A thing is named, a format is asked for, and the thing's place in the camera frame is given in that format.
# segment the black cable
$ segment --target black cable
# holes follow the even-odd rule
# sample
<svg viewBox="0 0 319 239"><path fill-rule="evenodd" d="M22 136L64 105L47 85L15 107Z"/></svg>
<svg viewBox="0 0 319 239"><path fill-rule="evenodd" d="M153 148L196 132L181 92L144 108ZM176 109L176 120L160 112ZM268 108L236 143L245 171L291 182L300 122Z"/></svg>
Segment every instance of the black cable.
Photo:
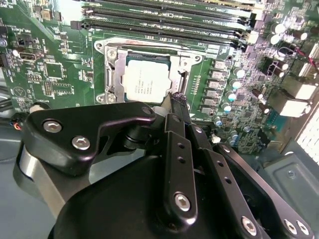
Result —
<svg viewBox="0 0 319 239"><path fill-rule="evenodd" d="M0 88L0 93L4 94L4 95L9 95L9 91L2 89L2 88Z"/></svg>
<svg viewBox="0 0 319 239"><path fill-rule="evenodd" d="M11 99L0 101L0 108L6 107L6 106L11 106L11 105L12 105Z"/></svg>
<svg viewBox="0 0 319 239"><path fill-rule="evenodd" d="M0 112L8 111L8 110L11 110L11 109L13 109L13 105L6 105L6 106L3 106L3 107L0 107Z"/></svg>

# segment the chip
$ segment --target chip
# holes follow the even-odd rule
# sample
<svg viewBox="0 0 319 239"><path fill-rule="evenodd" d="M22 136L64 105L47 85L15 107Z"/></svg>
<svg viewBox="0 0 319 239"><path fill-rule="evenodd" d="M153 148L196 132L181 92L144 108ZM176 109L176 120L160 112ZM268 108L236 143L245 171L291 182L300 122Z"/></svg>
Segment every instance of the chip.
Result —
<svg viewBox="0 0 319 239"><path fill-rule="evenodd" d="M216 91L212 91L212 90L207 90L206 91L206 96L207 97L214 97L216 95Z"/></svg>
<svg viewBox="0 0 319 239"><path fill-rule="evenodd" d="M264 81L265 80L265 76L259 76L258 77L258 81Z"/></svg>
<svg viewBox="0 0 319 239"><path fill-rule="evenodd" d="M209 113L211 112L211 109L210 109L210 107L202 107L200 111L204 114L209 115Z"/></svg>
<svg viewBox="0 0 319 239"><path fill-rule="evenodd" d="M52 20L52 12L50 10L42 10L41 11L41 17L44 19L44 20Z"/></svg>
<svg viewBox="0 0 319 239"><path fill-rule="evenodd" d="M213 106L213 105L215 105L215 101L212 99L204 99L203 104L207 105L207 106Z"/></svg>
<svg viewBox="0 0 319 239"><path fill-rule="evenodd" d="M61 13L59 11L54 12L54 19L57 21L62 21L62 16L61 16Z"/></svg>
<svg viewBox="0 0 319 239"><path fill-rule="evenodd" d="M244 99L245 99L245 95L238 94L238 96L237 96L237 100L238 100L238 101L242 101L242 100L244 100Z"/></svg>
<svg viewBox="0 0 319 239"><path fill-rule="evenodd" d="M219 72L219 71L213 71L211 73L211 78L214 78L214 79L220 79L223 77L223 73L222 72Z"/></svg>
<svg viewBox="0 0 319 239"><path fill-rule="evenodd" d="M226 67L226 64L223 61L215 61L214 62L214 68L216 68L216 69L223 70L223 69L225 69L225 67Z"/></svg>
<svg viewBox="0 0 319 239"><path fill-rule="evenodd" d="M269 23L269 22L271 22L271 21L273 20L273 18L274 18L274 15L272 15L272 14L267 14L267 15L265 15L264 23Z"/></svg>
<svg viewBox="0 0 319 239"><path fill-rule="evenodd" d="M161 103L170 89L168 65L153 61L130 60L122 84L129 101Z"/></svg>
<svg viewBox="0 0 319 239"><path fill-rule="evenodd" d="M246 112L246 113L245 113L245 118L249 118L252 114L253 114L253 113L251 113L251 112Z"/></svg>
<svg viewBox="0 0 319 239"><path fill-rule="evenodd" d="M265 39L264 39L262 36L259 36L259 37L257 38L256 44L263 44L264 41L265 41Z"/></svg>
<svg viewBox="0 0 319 239"><path fill-rule="evenodd" d="M217 88L219 86L219 82L212 80L212 81L208 81L208 87L209 88Z"/></svg>
<svg viewBox="0 0 319 239"><path fill-rule="evenodd" d="M251 52L248 55L248 59L256 59L256 57L257 57L257 53L256 52Z"/></svg>

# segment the green circuit board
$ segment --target green circuit board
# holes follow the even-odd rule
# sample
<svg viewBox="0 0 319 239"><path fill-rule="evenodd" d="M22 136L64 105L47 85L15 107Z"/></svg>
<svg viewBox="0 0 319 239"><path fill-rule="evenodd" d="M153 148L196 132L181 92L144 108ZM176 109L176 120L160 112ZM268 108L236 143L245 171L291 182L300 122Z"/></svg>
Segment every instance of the green circuit board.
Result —
<svg viewBox="0 0 319 239"><path fill-rule="evenodd" d="M251 91L263 89L267 99L279 87L282 78L265 77L261 72L265 57L273 57L284 41L302 46L303 42L291 35L319 23L315 4L308 0L225 4L197 0L2 0L0 35L7 42L0 47L5 56L2 71L16 112L28 112L36 102L53 109L97 105L101 104L97 96L106 90L106 73L105 55L96 50L96 42L121 37L183 46L203 56L191 67L183 92L192 120L214 129L214 119L220 117L222 140L229 139L235 130L239 151L254 153L259 150L258 131L277 115L272 109L268 114L260 110ZM254 13L262 22L257 30L249 25ZM287 29L277 45L267 40L274 22ZM257 42L250 43L251 30L258 32ZM165 49L158 51L168 54ZM295 59L293 55L285 61L291 67ZM244 70L245 77L238 79L241 87L234 90L230 82L238 78L236 68ZM209 82L215 82L210 85L214 87L208 87ZM229 91L236 95L233 102L226 97ZM230 112L222 107L225 103L232 108Z"/></svg>

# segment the black plastic mount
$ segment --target black plastic mount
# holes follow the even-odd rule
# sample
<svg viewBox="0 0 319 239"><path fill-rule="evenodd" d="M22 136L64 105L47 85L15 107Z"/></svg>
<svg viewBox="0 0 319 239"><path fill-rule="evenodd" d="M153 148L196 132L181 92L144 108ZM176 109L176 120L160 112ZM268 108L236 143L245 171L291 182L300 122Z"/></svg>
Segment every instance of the black plastic mount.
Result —
<svg viewBox="0 0 319 239"><path fill-rule="evenodd" d="M169 94L162 107L165 117L132 102L27 118L27 151L64 174L86 172L101 152L145 149L145 157L74 195L60 212L55 239L216 238L210 230L219 226L212 223L221 225L217 238L313 238L308 224L233 149L219 144L213 151L204 131L191 124L183 95ZM50 120L59 122L59 132L44 129ZM86 150L72 145L79 135L90 141Z"/></svg>

